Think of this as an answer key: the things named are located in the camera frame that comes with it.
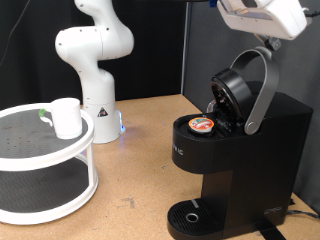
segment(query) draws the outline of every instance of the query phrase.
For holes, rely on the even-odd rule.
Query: black cable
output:
[[[287,212],[287,215],[292,215],[292,214],[306,214],[310,217],[313,217],[315,219],[319,219],[320,220],[320,216],[315,214],[315,213],[309,213],[309,212],[302,212],[302,211],[298,211],[298,210],[290,210]]]
[[[23,9],[23,11],[22,11],[22,13],[21,13],[18,21],[17,21],[17,23],[14,25],[14,27],[12,28],[12,30],[11,30],[11,32],[10,32],[10,35],[9,35],[9,37],[8,37],[7,47],[6,47],[6,50],[4,51],[4,55],[3,55],[2,60],[1,60],[1,62],[0,62],[0,66],[2,65],[4,59],[5,59],[6,55],[7,55],[7,51],[8,51],[8,48],[9,48],[9,43],[10,43],[11,36],[12,36],[14,30],[16,29],[16,27],[18,26],[18,24],[20,23],[20,20],[21,20],[21,18],[23,17],[24,13],[26,12],[30,1],[31,1],[31,0],[28,0],[28,2],[26,3],[26,5],[25,5],[25,7],[24,7],[24,9]]]
[[[317,17],[317,16],[319,16],[320,15],[320,11],[319,12],[317,12],[317,11],[314,11],[314,13],[306,13],[305,14],[306,15],[306,17]]]

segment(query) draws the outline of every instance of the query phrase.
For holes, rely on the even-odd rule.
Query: black coffee maker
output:
[[[263,59],[265,79],[245,82],[240,74],[256,57]],[[212,112],[174,122],[173,162],[203,174],[203,185],[200,198],[169,210],[173,238],[226,239],[284,222],[312,109],[276,92],[278,80],[269,50],[246,51],[213,77]],[[190,129],[198,117],[214,122],[211,134]]]

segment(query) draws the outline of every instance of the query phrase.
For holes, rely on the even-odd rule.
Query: black mesh surface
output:
[[[81,139],[88,131],[82,119],[82,135],[70,140],[56,137],[54,127],[41,121],[38,110],[29,110],[0,118],[0,158],[30,158],[62,150]]]
[[[75,158],[33,171],[0,171],[0,209],[16,213],[53,209],[72,201],[88,186],[87,165]]]

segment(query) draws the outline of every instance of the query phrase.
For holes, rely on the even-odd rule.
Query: wooden tabletop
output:
[[[99,186],[93,198],[62,219],[34,226],[0,224],[0,240],[170,240],[167,213],[175,203],[199,198],[202,175],[171,160],[172,125],[199,113],[182,95],[117,102],[126,133],[95,145]],[[298,197],[290,209],[313,212]],[[292,215],[278,227],[288,240],[319,240],[320,221]],[[263,240],[250,233],[234,240]]]

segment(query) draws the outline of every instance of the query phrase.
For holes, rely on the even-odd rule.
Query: black wall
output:
[[[300,3],[312,12],[320,10],[319,1],[300,0]],[[212,77],[230,67],[240,53],[262,43],[253,34],[229,29],[218,9],[209,8],[208,3],[194,3],[191,9],[184,94],[205,112],[213,100]],[[294,41],[283,40],[282,48],[274,53],[281,73],[278,91],[314,109],[294,191],[317,212],[320,212],[319,29],[320,17]],[[254,60],[243,74],[247,81],[262,81],[263,76],[261,59]]]
[[[27,2],[0,2],[0,58]],[[180,93],[186,3],[121,0],[113,4],[135,37],[131,55],[99,62],[115,78],[116,100]],[[82,99],[78,75],[57,55],[55,38],[62,29],[89,25],[92,18],[80,12],[74,1],[31,0],[0,66],[0,110],[68,96]]]

